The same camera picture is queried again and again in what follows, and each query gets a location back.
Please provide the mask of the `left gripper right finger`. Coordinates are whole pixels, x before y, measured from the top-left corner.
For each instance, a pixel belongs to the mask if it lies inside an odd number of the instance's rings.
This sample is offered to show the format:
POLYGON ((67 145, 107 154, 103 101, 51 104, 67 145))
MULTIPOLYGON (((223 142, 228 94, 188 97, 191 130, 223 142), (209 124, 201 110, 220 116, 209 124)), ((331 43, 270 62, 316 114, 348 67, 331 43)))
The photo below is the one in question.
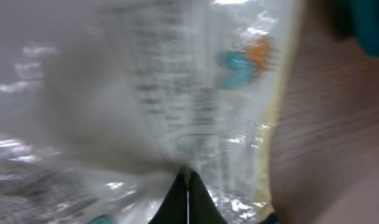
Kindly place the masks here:
POLYGON ((190 224, 227 224, 199 174, 194 171, 190 173, 188 191, 190 224))

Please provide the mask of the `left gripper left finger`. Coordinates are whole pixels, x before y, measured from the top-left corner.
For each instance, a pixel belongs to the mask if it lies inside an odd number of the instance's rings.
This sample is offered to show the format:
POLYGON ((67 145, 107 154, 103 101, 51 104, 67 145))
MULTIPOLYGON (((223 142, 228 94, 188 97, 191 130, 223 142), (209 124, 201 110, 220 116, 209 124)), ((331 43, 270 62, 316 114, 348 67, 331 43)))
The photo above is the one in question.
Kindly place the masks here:
POLYGON ((187 184, 178 174, 149 224, 187 224, 187 184))

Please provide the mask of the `yellow wet wipes pack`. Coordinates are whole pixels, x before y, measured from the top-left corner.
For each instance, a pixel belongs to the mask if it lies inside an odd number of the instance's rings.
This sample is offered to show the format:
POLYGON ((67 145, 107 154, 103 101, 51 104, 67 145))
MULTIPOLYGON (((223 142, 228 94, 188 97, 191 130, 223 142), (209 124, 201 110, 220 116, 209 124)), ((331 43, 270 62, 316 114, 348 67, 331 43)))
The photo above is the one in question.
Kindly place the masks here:
POLYGON ((0 223, 149 223, 199 174, 277 223, 269 141, 300 1, 0 1, 0 223))

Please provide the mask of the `blue Listerine mouthwash bottle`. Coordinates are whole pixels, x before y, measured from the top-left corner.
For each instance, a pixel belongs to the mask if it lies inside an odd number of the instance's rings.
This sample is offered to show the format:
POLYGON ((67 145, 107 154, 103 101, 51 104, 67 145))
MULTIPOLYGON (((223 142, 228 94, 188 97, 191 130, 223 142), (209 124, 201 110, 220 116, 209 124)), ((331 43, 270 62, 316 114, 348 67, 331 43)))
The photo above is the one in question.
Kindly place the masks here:
POLYGON ((367 54, 379 57, 379 0, 354 0, 351 11, 360 46, 367 54))

